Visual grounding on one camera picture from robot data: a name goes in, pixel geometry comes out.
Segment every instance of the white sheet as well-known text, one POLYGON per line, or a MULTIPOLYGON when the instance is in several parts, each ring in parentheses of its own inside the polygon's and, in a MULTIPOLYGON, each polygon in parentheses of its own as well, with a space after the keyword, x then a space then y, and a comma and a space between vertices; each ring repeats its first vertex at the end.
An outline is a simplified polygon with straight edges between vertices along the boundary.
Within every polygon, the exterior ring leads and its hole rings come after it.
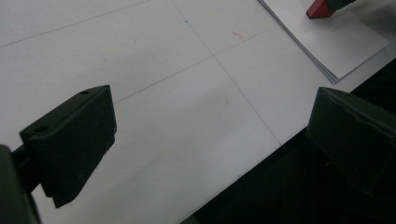
POLYGON ((388 41, 348 10, 310 20, 307 0, 260 0, 318 68, 336 83, 381 51, 388 41))

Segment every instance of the faint grid line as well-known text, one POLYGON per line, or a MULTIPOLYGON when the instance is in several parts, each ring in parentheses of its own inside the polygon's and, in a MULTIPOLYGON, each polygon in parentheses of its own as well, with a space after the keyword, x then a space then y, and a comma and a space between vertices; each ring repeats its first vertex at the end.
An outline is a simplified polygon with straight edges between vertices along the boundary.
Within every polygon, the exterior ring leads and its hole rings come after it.
MULTIPOLYGON (((253 104, 249 101, 249 99, 246 97, 246 95, 242 92, 242 90, 239 88, 239 86, 236 84, 236 82, 233 80, 233 78, 230 76, 230 74, 228 73, 228 71, 224 68, 224 66, 219 62, 219 60, 216 58, 216 55, 213 54, 213 52, 210 50, 210 48, 207 46, 207 44, 205 43, 205 41, 201 38, 201 36, 195 31, 195 29, 191 26, 191 24, 188 22, 186 16, 184 16, 184 14, 181 12, 181 10, 178 8, 178 6, 174 3, 173 0, 170 0, 172 2, 172 4, 175 6, 175 8, 177 8, 178 12, 180 13, 180 15, 183 17, 183 19, 186 21, 186 23, 189 24, 190 28, 195 32, 195 34, 201 39, 201 41, 204 43, 204 45, 206 46, 206 48, 209 50, 209 52, 212 54, 212 56, 216 59, 216 61, 218 62, 218 64, 221 66, 222 70, 227 74, 227 76, 230 78, 230 80, 233 82, 233 84, 235 85, 235 87, 239 90, 239 92, 241 92, 241 94, 244 96, 244 98, 247 100, 247 102, 249 103, 249 105, 251 106, 251 108, 253 108, 254 112, 256 112, 256 114, 259 116, 259 118, 262 120, 262 123, 264 123, 264 125, 267 127, 267 129, 270 131, 271 135, 275 138, 275 140, 279 143, 279 146, 282 146, 282 144, 280 143, 279 139, 275 136, 275 134, 273 133, 273 131, 270 129, 270 127, 268 127, 267 123, 264 121, 264 119, 262 118, 262 116, 260 116, 259 112, 256 110, 256 108, 253 106, 253 104)), ((240 45, 242 43, 244 43, 245 41, 248 41, 249 39, 260 35, 264 32, 267 32, 271 29, 274 29, 276 27, 276 24, 274 24, 274 26, 272 26, 269 29, 266 29, 262 32, 259 32, 258 34, 251 36, 247 39, 242 40, 241 42, 233 45, 232 47, 229 47, 228 49, 234 48, 237 45, 240 45)))
POLYGON ((274 132, 268 127, 268 124, 264 121, 262 116, 259 114, 259 112, 256 110, 256 108, 253 106, 253 104, 249 101, 249 99, 246 97, 246 95, 242 92, 242 90, 239 88, 239 86, 236 84, 236 82, 233 80, 233 78, 230 76, 228 71, 224 68, 224 66, 219 62, 219 60, 215 57, 216 61, 218 64, 221 66, 221 68, 224 70, 224 72, 227 74, 227 76, 230 78, 230 80, 233 82, 235 87, 241 92, 241 94, 244 96, 244 98, 247 100, 247 102, 250 104, 251 108, 253 108, 254 112, 259 116, 259 118, 262 120, 262 123, 267 127, 267 129, 270 131, 271 135, 275 138, 275 140, 279 143, 279 146, 282 146, 282 143, 279 141, 279 139, 275 136, 274 132))
MULTIPOLYGON (((187 69, 190 69, 190 68, 194 67, 195 65, 197 65, 197 64, 199 64, 199 63, 202 63, 202 62, 204 62, 204 61, 206 61, 206 60, 209 60, 209 59, 211 59, 211 58, 214 58, 213 55, 211 55, 211 56, 209 56, 209 57, 207 57, 207 58, 201 60, 201 61, 198 62, 198 63, 194 63, 194 64, 192 64, 192 65, 190 65, 190 66, 188 66, 188 67, 186 67, 186 68, 183 68, 182 70, 180 70, 180 71, 174 73, 173 75, 171 75, 171 76, 169 76, 169 77, 174 77, 175 75, 180 74, 180 73, 186 71, 187 69)), ((116 103, 114 103, 113 105, 115 105, 115 104, 117 104, 117 103, 119 103, 119 102, 121 102, 121 101, 124 101, 124 100, 128 99, 129 97, 131 97, 131 96, 133 96, 133 95, 135 95, 135 94, 138 94, 139 92, 144 91, 144 90, 146 90, 146 89, 148 89, 148 88, 150 88, 150 87, 152 87, 152 86, 154 86, 154 85, 156 85, 156 84, 158 84, 158 83, 160 83, 160 82, 163 82, 163 81, 165 81, 166 79, 168 79, 169 77, 166 77, 166 78, 164 78, 164 79, 161 79, 161 80, 159 80, 159 81, 157 81, 157 82, 155 82, 155 83, 153 83, 153 84, 151 84, 151 85, 145 87, 144 89, 142 89, 142 90, 140 90, 140 91, 136 91, 136 92, 134 92, 134 93, 132 93, 132 94, 130 94, 130 95, 128 95, 128 96, 126 96, 126 97, 124 97, 124 98, 118 100, 118 101, 117 101, 116 103)))
POLYGON ((241 42, 236 43, 236 44, 230 46, 229 48, 224 49, 224 50, 220 51, 219 53, 217 53, 216 55, 213 55, 213 56, 217 56, 217 55, 221 54, 222 52, 225 52, 225 51, 227 51, 227 50, 229 50, 229 49, 232 49, 232 48, 234 48, 234 47, 236 47, 236 46, 238 46, 238 45, 240 45, 240 44, 243 44, 243 43, 245 43, 246 41, 248 41, 248 40, 250 40, 250 39, 252 39, 252 38, 254 38, 254 37, 258 36, 258 35, 262 35, 262 34, 268 32, 268 31, 270 31, 270 30, 272 30, 272 29, 275 29, 276 27, 278 27, 278 25, 277 25, 277 24, 274 24, 274 26, 271 26, 270 28, 261 31, 261 32, 257 33, 256 35, 253 35, 253 36, 251 36, 251 37, 248 37, 248 38, 246 38, 246 39, 243 39, 243 40, 241 40, 241 42))
POLYGON ((186 22, 190 28, 195 32, 195 34, 198 36, 198 38, 201 40, 201 42, 205 45, 205 47, 207 48, 207 50, 209 50, 210 54, 212 56, 215 56, 212 52, 212 50, 210 50, 210 48, 207 46, 207 44, 205 43, 205 41, 201 38, 201 36, 198 34, 198 32, 191 26, 191 24, 189 23, 189 20, 187 19, 187 17, 181 12, 180 8, 178 8, 178 6, 174 3, 173 0, 170 0, 171 3, 175 6, 175 8, 177 9, 178 13, 180 13, 181 17, 183 17, 184 22, 186 22))
POLYGON ((38 36, 41 36, 41 35, 46 35, 46 34, 49 34, 49 33, 52 33, 52 32, 58 31, 58 30, 62 30, 62 29, 64 29, 64 28, 67 28, 67 27, 70 27, 70 26, 74 26, 74 25, 83 23, 84 21, 90 21, 90 20, 96 19, 96 18, 98 18, 98 17, 102 17, 102 16, 105 16, 105 15, 111 14, 111 13, 113 13, 113 12, 118 12, 118 11, 124 10, 124 9, 126 9, 126 8, 129 8, 129 7, 135 7, 135 6, 138 6, 138 5, 140 5, 140 4, 147 3, 147 2, 149 2, 149 0, 144 0, 144 1, 142 1, 142 2, 132 4, 132 5, 128 6, 128 7, 119 8, 119 9, 116 9, 116 10, 113 10, 113 11, 110 11, 110 12, 107 12, 107 13, 104 13, 104 14, 101 14, 101 15, 97 15, 97 16, 88 18, 88 19, 83 20, 83 21, 78 21, 78 22, 73 23, 73 24, 69 24, 69 25, 66 25, 66 26, 63 26, 63 27, 60 27, 60 28, 56 28, 56 29, 53 29, 53 30, 44 32, 44 33, 41 33, 41 34, 38 34, 38 35, 32 35, 32 36, 26 37, 26 38, 24 38, 24 39, 17 40, 17 41, 14 41, 14 42, 12 42, 12 43, 5 44, 5 45, 3 45, 3 46, 0 46, 0 48, 6 47, 6 46, 9 46, 9 45, 13 45, 13 44, 16 44, 16 43, 20 43, 20 42, 22 42, 22 41, 25 41, 25 40, 28 40, 28 39, 32 39, 32 38, 35 38, 35 37, 38 37, 38 36))

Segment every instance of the white paper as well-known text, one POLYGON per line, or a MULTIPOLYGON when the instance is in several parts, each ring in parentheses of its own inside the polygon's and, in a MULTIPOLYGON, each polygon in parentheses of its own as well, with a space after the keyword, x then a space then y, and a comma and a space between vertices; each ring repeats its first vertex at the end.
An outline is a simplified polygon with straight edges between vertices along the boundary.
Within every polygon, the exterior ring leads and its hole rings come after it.
POLYGON ((353 72, 388 44, 348 10, 328 19, 310 20, 305 14, 307 0, 260 1, 332 83, 353 72))

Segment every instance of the red object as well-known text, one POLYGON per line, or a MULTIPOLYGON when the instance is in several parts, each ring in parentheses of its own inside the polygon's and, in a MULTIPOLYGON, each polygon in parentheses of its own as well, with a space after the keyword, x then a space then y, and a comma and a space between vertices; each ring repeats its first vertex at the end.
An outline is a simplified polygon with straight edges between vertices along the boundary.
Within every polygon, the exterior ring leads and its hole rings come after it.
POLYGON ((326 0, 315 0, 312 6, 306 11, 309 19, 329 18, 335 11, 329 10, 326 0))

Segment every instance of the table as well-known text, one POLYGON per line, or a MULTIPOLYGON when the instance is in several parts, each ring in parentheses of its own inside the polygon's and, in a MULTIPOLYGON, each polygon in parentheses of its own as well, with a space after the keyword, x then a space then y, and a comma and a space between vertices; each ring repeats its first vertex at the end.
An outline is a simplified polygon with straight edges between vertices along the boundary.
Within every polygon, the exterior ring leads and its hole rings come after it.
POLYGON ((178 223, 304 128, 319 86, 351 91, 396 56, 393 41, 332 86, 255 0, 0 8, 2 144, 76 92, 113 91, 115 145, 69 205, 35 190, 44 223, 178 223))

